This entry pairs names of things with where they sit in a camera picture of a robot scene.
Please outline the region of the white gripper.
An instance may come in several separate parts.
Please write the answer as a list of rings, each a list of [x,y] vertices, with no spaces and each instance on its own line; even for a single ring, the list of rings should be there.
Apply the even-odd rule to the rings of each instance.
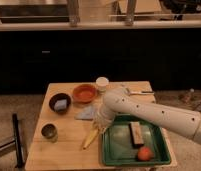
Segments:
[[[100,131],[105,131],[114,121],[114,111],[102,104],[94,116],[95,126]]]

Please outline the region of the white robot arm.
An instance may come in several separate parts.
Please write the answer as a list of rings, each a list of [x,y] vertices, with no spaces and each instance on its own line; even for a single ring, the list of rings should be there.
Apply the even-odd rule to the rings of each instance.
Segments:
[[[104,93],[94,122],[105,131],[118,113],[131,114],[201,145],[201,112],[134,99],[124,87]]]

